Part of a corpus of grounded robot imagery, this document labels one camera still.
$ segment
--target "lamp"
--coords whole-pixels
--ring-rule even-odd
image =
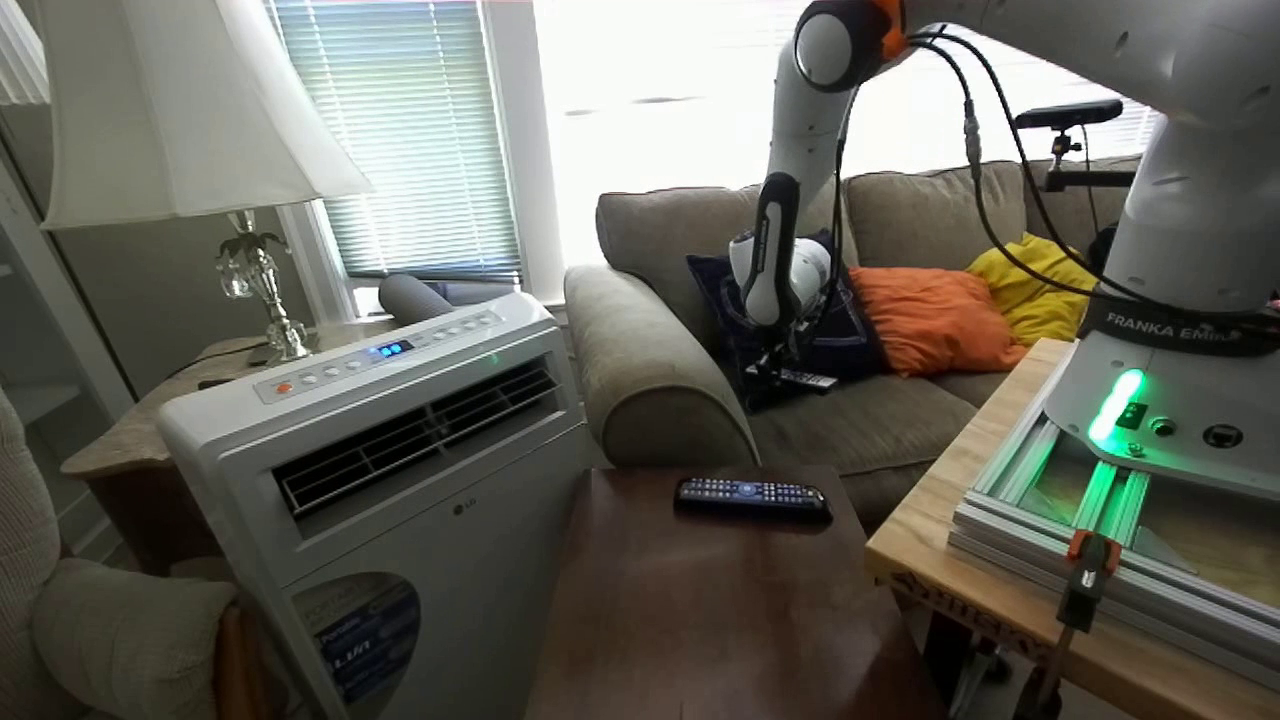
[[[363,192],[258,0],[52,0],[52,195],[42,229],[229,213],[224,296],[267,309],[272,360],[309,358],[253,213]]]

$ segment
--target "lamp base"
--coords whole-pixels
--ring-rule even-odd
[[[313,332],[295,319],[272,319],[267,323],[267,366],[291,366],[313,358]]]

